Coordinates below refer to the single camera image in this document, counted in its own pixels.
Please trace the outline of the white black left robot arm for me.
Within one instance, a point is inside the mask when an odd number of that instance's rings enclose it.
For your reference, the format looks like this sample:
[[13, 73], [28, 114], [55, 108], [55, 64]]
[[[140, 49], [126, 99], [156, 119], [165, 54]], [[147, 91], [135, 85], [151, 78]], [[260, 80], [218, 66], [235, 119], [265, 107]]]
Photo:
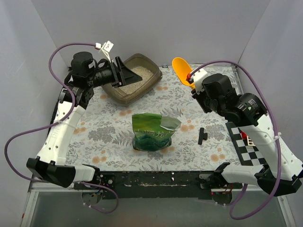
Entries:
[[85, 113], [94, 88], [110, 84], [122, 87], [142, 80], [142, 77], [128, 69], [120, 59], [96, 61], [89, 52], [74, 54], [69, 74], [62, 89], [54, 112], [56, 126], [51, 127], [47, 139], [36, 158], [29, 158], [27, 168], [40, 180], [61, 187], [75, 182], [84, 182], [90, 189], [100, 186], [99, 169], [91, 165], [68, 166], [66, 154], [71, 138], [80, 118]]

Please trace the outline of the green litter bag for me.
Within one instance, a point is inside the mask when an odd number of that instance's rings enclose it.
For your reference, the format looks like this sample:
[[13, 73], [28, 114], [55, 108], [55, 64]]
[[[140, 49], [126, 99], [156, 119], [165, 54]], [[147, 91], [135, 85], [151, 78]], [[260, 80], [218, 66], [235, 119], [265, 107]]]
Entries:
[[139, 151], [157, 151], [172, 144], [172, 135], [180, 128], [181, 121], [155, 113], [132, 115], [133, 148]]

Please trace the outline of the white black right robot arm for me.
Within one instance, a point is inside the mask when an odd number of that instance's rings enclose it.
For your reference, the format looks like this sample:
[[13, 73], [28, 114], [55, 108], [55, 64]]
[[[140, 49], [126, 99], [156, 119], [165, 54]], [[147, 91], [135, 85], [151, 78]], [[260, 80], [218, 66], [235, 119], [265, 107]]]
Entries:
[[303, 163], [274, 132], [269, 112], [254, 94], [238, 95], [226, 75], [188, 75], [187, 81], [195, 85], [192, 97], [205, 113], [216, 112], [244, 132], [265, 159], [257, 166], [221, 164], [213, 174], [203, 180], [211, 188], [225, 188], [230, 183], [259, 186], [270, 194], [279, 180], [275, 196], [292, 194], [302, 183]]

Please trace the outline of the orange plastic scoop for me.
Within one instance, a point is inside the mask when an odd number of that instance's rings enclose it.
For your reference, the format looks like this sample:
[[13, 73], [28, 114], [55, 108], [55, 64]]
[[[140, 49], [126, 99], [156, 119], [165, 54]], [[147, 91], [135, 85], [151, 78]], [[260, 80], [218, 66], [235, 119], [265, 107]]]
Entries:
[[195, 89], [195, 85], [193, 83], [189, 84], [187, 81], [187, 75], [192, 71], [192, 69], [186, 60], [181, 57], [174, 58], [172, 60], [172, 67], [183, 85], [188, 86], [191, 89]]

